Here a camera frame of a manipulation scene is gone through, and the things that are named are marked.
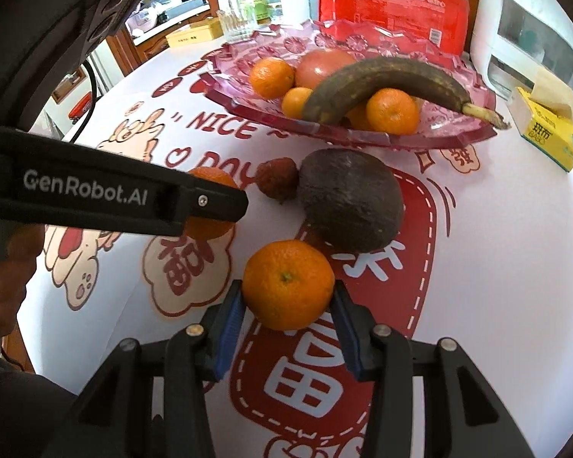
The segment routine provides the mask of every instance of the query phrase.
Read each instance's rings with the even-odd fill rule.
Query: white tablecloth
[[[306,238],[298,204],[265,198],[251,177],[261,162],[299,163],[326,145],[190,92],[201,70],[187,66],[218,47],[171,49],[134,71],[98,102],[79,142],[183,171],[218,165],[246,188],[249,211],[235,235],[208,244],[49,227],[19,324],[37,372],[69,390],[120,339],[156,341],[199,320],[264,244]],[[535,455],[553,457],[573,432],[573,171],[515,129],[464,151],[367,151],[399,178],[405,223],[383,252],[331,258],[336,274],[377,320],[421,341],[457,339]],[[346,372],[331,326],[327,316],[270,333],[248,314],[231,374],[206,394],[219,457],[358,456],[370,388]],[[301,382],[291,394],[285,378],[316,380],[321,393],[310,399]]]

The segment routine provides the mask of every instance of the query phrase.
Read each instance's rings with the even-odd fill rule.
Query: overripe banana
[[[382,88],[395,88],[448,110],[509,129],[496,111],[474,105],[467,90],[442,70],[417,60],[399,57],[368,58],[348,65],[316,87],[304,106],[303,120],[338,124],[352,108]]]

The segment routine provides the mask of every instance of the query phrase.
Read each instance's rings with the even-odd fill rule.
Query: pink bowl
[[[495,94],[460,57],[443,53],[430,41],[414,38],[407,32],[390,32],[369,22],[347,21],[308,21],[297,27],[270,26],[268,32],[257,31],[248,41],[224,45],[223,53],[210,58],[214,71],[200,76],[208,85],[206,96],[233,115],[336,145],[448,149],[464,148],[496,136],[488,122],[428,101],[422,105],[418,132],[411,136],[394,136],[290,119],[282,115],[281,100],[267,101],[254,93],[248,75],[256,61],[277,56],[297,66],[301,56],[318,48],[340,48],[357,60],[382,55],[426,61],[459,81],[476,105],[491,109],[496,105]]]

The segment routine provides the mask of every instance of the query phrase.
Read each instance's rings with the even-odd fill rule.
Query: yellow box
[[[507,104],[520,135],[569,172],[573,168],[573,122],[559,117],[515,88]]]
[[[220,38],[223,30],[218,19],[206,19],[205,21],[194,22],[188,26],[181,27],[168,34],[165,39],[170,48],[184,46],[186,44],[198,43],[202,41],[212,41]]]

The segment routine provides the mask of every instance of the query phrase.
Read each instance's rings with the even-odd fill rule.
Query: human hand
[[[26,298],[26,284],[36,272],[43,251],[44,226],[22,225],[11,236],[6,260],[0,261],[0,337],[10,334]]]

